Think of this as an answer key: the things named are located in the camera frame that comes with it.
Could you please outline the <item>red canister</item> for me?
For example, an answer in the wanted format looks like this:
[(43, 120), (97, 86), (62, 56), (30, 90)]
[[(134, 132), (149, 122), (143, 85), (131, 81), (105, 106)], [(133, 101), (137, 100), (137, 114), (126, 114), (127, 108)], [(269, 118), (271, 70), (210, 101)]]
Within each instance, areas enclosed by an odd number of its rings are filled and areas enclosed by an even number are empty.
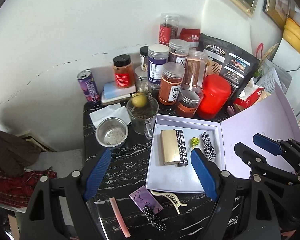
[(204, 79), (203, 99), (196, 111), (203, 119), (211, 120), (230, 98), (231, 86), (223, 77), (213, 74)]

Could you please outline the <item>orange peel labelled jar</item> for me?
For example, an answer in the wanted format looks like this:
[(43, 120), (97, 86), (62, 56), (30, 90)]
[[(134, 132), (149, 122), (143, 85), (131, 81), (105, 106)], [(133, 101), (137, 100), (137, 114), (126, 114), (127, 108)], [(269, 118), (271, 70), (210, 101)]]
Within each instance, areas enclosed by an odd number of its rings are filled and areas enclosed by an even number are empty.
[(183, 83), (185, 68), (175, 62), (164, 64), (159, 89), (159, 109), (164, 112), (171, 111), (175, 104)]

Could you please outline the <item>brown label tall jar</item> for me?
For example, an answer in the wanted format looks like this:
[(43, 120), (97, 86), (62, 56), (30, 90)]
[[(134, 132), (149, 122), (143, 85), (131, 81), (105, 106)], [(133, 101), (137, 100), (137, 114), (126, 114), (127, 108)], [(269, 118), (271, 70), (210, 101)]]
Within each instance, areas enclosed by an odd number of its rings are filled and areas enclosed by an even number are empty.
[(191, 50), (185, 66), (184, 83), (191, 87), (202, 87), (208, 57), (202, 51)]

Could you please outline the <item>brown cloth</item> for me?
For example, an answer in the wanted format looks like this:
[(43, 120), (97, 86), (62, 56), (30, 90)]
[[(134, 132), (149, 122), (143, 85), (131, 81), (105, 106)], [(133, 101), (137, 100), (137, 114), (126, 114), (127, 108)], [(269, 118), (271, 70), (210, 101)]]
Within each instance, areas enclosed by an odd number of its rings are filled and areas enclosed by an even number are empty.
[(8, 176), (23, 174), (24, 168), (34, 164), (40, 153), (37, 146), (0, 130), (0, 169)]

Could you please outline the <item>gold rectangular box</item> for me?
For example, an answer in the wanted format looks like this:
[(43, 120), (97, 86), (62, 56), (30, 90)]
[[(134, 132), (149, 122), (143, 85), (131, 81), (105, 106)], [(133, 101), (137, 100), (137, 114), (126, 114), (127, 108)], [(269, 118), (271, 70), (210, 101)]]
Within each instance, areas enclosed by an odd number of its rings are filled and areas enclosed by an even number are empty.
[(176, 131), (161, 130), (160, 139), (164, 165), (178, 164), (180, 155)]

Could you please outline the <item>purple palette box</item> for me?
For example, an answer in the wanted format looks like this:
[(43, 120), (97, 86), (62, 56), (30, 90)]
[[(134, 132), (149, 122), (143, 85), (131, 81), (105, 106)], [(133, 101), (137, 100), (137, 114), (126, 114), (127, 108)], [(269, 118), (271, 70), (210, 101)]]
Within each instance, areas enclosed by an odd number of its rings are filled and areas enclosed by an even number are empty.
[(157, 214), (162, 211), (164, 208), (159, 204), (159, 202), (152, 196), (152, 194), (146, 189), (145, 186), (142, 186), (132, 192), (129, 197), (140, 209), (141, 212), (144, 212), (145, 206), (149, 206), (151, 210)]

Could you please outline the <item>black white gingham scrunchie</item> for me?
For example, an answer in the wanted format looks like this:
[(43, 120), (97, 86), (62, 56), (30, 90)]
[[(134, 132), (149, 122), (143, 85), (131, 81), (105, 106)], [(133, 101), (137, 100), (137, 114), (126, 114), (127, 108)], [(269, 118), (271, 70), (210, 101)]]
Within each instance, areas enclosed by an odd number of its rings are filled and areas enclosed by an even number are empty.
[(207, 132), (201, 134), (203, 153), (209, 161), (212, 161), (216, 157), (215, 149), (211, 143), (210, 137)]

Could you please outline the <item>red plaid cloth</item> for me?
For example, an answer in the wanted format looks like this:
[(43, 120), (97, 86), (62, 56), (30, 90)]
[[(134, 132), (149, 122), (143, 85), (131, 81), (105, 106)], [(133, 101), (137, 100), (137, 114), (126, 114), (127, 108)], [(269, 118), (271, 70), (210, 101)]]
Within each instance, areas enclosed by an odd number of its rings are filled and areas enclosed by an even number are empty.
[(10, 177), (0, 169), (0, 204), (11, 207), (27, 207), (31, 195), (42, 176), (57, 178), (52, 169), (24, 172), (21, 176)]

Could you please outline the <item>red label tall jar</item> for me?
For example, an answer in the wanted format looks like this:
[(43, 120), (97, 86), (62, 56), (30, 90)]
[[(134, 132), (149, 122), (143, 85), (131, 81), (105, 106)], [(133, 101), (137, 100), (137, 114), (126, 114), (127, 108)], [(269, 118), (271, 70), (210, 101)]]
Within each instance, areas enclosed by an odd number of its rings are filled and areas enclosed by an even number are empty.
[(160, 44), (167, 45), (171, 39), (177, 38), (180, 16), (172, 13), (162, 13), (160, 16), (159, 38)]

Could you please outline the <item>black lip gloss box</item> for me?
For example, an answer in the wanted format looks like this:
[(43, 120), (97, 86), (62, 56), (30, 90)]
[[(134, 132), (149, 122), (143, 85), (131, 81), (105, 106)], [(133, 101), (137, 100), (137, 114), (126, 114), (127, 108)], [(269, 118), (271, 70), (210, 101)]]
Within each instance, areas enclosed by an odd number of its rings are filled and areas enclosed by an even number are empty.
[(187, 158), (187, 149), (185, 144), (184, 133), (182, 129), (176, 129), (175, 133), (177, 137), (177, 144), (178, 144), (179, 157), (180, 157), (178, 167), (184, 167), (187, 166), (189, 163)]

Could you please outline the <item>purple label jar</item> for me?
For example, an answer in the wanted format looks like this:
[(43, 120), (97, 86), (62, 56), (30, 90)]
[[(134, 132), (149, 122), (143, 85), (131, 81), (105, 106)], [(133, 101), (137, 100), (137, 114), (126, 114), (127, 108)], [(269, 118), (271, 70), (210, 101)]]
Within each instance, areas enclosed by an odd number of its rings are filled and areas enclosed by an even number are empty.
[(168, 61), (169, 48), (163, 44), (148, 47), (148, 81), (160, 85), (163, 66)]

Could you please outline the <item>black polka dot scrunchie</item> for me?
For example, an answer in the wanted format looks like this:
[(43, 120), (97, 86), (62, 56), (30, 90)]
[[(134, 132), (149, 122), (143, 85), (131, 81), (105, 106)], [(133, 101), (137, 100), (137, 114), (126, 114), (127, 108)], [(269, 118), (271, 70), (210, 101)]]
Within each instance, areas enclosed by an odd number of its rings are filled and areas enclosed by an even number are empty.
[(144, 206), (143, 214), (147, 218), (147, 220), (151, 223), (153, 228), (157, 229), (158, 231), (165, 231), (166, 224), (160, 220), (160, 218), (154, 213), (149, 205)]

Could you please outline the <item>glass mug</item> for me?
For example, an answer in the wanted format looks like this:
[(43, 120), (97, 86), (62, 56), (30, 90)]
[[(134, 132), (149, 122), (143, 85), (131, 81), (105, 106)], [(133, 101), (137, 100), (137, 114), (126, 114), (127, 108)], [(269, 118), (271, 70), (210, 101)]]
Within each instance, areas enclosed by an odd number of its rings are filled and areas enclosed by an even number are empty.
[(138, 134), (153, 139), (154, 125), (159, 111), (159, 104), (151, 95), (134, 94), (126, 104), (132, 127)]

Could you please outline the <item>white tissue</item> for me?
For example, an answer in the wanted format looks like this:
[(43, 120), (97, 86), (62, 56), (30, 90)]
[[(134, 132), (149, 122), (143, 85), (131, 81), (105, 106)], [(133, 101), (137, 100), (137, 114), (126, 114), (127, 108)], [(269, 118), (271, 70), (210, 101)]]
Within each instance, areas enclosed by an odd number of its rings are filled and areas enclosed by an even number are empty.
[(119, 103), (116, 103), (114, 105), (109, 105), (107, 107), (104, 107), (102, 109), (99, 109), (97, 111), (94, 111), (93, 113), (90, 113), (90, 118), (94, 126), (94, 130), (96, 130), (99, 126), (99, 124), (107, 119), (107, 118), (120, 118), (122, 119), (125, 124), (130, 124), (131, 119), (128, 114), (128, 111), (125, 106), (121, 106)]

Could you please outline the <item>dark contents labelled jar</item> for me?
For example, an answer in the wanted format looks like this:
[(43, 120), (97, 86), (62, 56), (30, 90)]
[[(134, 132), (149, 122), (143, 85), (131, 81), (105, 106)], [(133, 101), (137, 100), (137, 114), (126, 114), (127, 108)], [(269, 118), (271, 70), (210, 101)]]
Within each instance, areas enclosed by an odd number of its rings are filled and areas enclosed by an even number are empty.
[(174, 38), (170, 40), (168, 47), (170, 50), (168, 62), (174, 62), (185, 67), (190, 51), (189, 42)]

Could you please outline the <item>black lid sauce jar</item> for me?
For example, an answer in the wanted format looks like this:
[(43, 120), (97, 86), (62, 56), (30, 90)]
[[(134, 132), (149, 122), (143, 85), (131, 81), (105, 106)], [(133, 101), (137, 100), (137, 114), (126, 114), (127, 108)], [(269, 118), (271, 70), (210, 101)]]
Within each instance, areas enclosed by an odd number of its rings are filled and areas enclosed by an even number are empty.
[(128, 88), (135, 84), (134, 69), (128, 54), (113, 58), (115, 82), (119, 88)]

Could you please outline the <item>blue sponge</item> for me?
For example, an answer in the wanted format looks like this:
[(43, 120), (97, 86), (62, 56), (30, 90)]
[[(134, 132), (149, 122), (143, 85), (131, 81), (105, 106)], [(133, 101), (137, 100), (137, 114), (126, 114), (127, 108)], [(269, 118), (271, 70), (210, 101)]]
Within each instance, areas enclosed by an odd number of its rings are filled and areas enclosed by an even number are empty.
[(103, 94), (106, 99), (112, 99), (118, 96), (132, 94), (135, 92), (136, 92), (135, 85), (132, 85), (127, 88), (120, 88), (117, 86), (115, 81), (106, 83), (103, 88)]

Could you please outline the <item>black snack pouch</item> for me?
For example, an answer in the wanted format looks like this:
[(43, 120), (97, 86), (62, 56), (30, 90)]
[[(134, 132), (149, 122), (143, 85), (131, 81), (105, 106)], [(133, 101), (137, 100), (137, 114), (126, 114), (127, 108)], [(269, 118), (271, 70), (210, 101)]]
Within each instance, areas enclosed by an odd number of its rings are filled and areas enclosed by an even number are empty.
[(198, 49), (207, 55), (206, 75), (219, 75), (230, 84), (230, 100), (238, 98), (260, 62), (238, 46), (203, 33), (199, 38)]

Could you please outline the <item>pink stick tube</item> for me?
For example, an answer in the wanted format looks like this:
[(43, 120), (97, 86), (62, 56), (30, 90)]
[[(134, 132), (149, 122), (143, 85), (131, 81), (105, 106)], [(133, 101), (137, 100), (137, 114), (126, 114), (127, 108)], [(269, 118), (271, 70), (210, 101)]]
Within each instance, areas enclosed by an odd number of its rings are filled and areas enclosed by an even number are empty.
[(128, 229), (127, 229), (127, 226), (126, 226), (126, 224), (125, 224), (125, 222), (124, 222), (124, 220), (123, 220), (123, 217), (122, 217), (122, 215), (121, 215), (121, 213), (120, 213), (120, 211), (119, 211), (119, 207), (118, 207), (118, 205), (117, 205), (117, 203), (116, 203), (115, 198), (114, 198), (114, 197), (111, 197), (111, 198), (109, 199), (109, 201), (110, 201), (111, 207), (112, 207), (112, 209), (113, 209), (113, 211), (114, 211), (114, 215), (115, 215), (115, 217), (116, 217), (116, 219), (117, 219), (117, 222), (118, 222), (118, 224), (119, 224), (119, 226), (120, 226), (120, 228), (121, 228), (121, 230), (122, 230), (124, 236), (125, 236), (126, 238), (129, 238), (129, 237), (130, 237), (130, 233), (129, 233), (129, 231), (128, 231)]

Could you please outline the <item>short clear jar orange label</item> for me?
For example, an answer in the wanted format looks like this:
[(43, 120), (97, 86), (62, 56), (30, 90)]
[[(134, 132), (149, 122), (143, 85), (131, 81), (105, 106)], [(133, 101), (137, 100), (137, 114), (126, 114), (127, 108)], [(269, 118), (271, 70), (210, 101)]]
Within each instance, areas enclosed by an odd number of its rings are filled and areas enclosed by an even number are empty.
[(203, 90), (198, 86), (183, 85), (175, 104), (177, 116), (192, 118), (203, 99)]

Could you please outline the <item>red snack pouch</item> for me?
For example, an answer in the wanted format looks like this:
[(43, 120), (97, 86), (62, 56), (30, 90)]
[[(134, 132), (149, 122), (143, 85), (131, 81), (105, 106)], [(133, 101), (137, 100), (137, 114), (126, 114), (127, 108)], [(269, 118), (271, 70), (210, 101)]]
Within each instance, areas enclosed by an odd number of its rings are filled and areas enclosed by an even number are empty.
[(183, 28), (180, 32), (179, 38), (189, 42), (192, 49), (197, 49), (199, 47), (200, 29)]

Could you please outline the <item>white patterned cushion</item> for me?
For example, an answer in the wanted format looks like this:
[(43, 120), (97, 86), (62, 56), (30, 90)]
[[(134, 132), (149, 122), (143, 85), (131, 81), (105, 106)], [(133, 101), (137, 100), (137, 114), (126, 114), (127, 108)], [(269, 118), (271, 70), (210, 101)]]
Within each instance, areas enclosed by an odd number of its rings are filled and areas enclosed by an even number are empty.
[(82, 149), (63, 152), (42, 152), (37, 161), (27, 166), (27, 170), (44, 171), (51, 168), (57, 173), (57, 178), (67, 177), (75, 170), (81, 170), (84, 165)]

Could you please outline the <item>white open gift box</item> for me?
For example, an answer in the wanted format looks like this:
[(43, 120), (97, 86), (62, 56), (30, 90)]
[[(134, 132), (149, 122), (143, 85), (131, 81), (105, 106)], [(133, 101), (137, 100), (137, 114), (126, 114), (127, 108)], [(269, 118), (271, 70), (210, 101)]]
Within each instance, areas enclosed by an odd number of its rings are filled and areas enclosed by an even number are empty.
[(175, 193), (201, 193), (203, 188), (192, 167), (164, 165), (160, 133), (162, 130), (181, 129), (185, 144), (207, 132), (216, 157), (213, 160), (220, 170), (227, 170), (237, 178), (249, 178), (250, 168), (234, 152), (234, 145), (241, 142), (266, 158), (269, 165), (287, 172), (294, 169), (280, 156), (274, 156), (253, 143), (253, 136), (260, 133), (273, 140), (289, 138), (300, 142), (300, 128), (285, 94), (279, 85), (275, 92), (255, 105), (225, 119), (211, 122), (170, 115), (157, 115), (146, 178), (146, 188), (153, 191)]

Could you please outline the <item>small steel bowl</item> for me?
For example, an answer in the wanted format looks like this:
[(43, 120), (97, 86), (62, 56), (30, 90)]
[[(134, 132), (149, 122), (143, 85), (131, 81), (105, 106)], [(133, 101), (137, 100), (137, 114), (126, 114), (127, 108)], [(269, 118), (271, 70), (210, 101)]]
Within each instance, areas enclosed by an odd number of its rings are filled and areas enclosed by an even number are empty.
[(120, 118), (106, 118), (98, 125), (95, 137), (97, 142), (103, 147), (119, 148), (128, 137), (128, 126)]

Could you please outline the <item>purple drink can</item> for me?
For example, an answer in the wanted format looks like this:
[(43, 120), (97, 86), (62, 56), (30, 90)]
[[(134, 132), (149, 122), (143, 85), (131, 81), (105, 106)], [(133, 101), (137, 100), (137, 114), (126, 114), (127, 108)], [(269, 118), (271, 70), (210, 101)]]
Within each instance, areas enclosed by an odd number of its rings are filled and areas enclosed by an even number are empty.
[(101, 96), (98, 92), (93, 74), (89, 69), (78, 73), (77, 81), (86, 97), (87, 102), (92, 104), (98, 104), (101, 102)]

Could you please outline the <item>cream hair claw clip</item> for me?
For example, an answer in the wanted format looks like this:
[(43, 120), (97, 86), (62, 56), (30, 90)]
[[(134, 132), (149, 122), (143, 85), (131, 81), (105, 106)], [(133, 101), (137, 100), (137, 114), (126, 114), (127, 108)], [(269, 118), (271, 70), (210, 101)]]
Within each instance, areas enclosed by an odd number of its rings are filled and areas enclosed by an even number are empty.
[(182, 203), (179, 198), (177, 197), (176, 194), (170, 193), (170, 192), (156, 192), (151, 190), (150, 191), (151, 194), (153, 194), (154, 196), (160, 196), (160, 197), (165, 197), (167, 198), (175, 207), (177, 214), (180, 214), (180, 210), (179, 207), (186, 207), (187, 204), (186, 203)]

